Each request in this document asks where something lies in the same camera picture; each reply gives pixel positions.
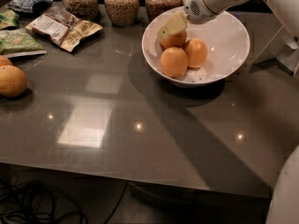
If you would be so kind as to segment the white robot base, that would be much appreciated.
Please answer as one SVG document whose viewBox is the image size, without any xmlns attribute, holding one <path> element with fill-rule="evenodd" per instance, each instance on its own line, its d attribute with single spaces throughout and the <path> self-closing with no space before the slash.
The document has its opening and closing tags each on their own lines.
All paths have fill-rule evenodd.
<svg viewBox="0 0 299 224">
<path fill-rule="evenodd" d="M 299 224 L 299 147 L 281 169 L 265 224 Z"/>
</svg>

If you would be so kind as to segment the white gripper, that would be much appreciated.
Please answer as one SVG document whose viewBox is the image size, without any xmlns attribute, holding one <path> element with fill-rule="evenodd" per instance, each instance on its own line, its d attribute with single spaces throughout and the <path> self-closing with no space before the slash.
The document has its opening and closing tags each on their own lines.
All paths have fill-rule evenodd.
<svg viewBox="0 0 299 224">
<path fill-rule="evenodd" d="M 165 40 L 172 35 L 184 31 L 188 20 L 193 24 L 202 24 L 216 18 L 229 7 L 238 6 L 249 0 L 185 0 L 184 12 L 164 13 L 157 18 L 160 28 L 157 36 Z"/>
</svg>

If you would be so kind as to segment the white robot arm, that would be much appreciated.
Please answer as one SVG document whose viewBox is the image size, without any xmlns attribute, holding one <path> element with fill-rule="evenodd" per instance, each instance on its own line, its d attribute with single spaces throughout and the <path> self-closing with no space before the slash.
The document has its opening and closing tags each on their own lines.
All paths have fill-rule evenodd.
<svg viewBox="0 0 299 224">
<path fill-rule="evenodd" d="M 157 36 L 167 39 L 187 28 L 187 23 L 203 24 L 213 20 L 229 7 L 239 6 L 249 0 L 185 0 L 184 11 L 173 15 Z M 299 0 L 263 0 L 291 37 L 290 42 L 298 45 L 299 39 Z"/>
</svg>

